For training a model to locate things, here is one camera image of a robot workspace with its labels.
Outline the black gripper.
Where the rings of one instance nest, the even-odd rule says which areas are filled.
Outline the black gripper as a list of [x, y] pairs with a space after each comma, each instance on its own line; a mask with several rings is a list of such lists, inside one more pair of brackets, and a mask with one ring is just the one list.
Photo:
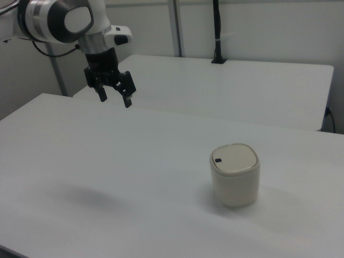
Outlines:
[[84, 69], [87, 85], [95, 90], [100, 101], [107, 100], [104, 85], [114, 86], [113, 88], [122, 95], [125, 107], [129, 108], [136, 87], [129, 71], [119, 72], [115, 48], [98, 54], [86, 54], [85, 57], [88, 62], [88, 66]]

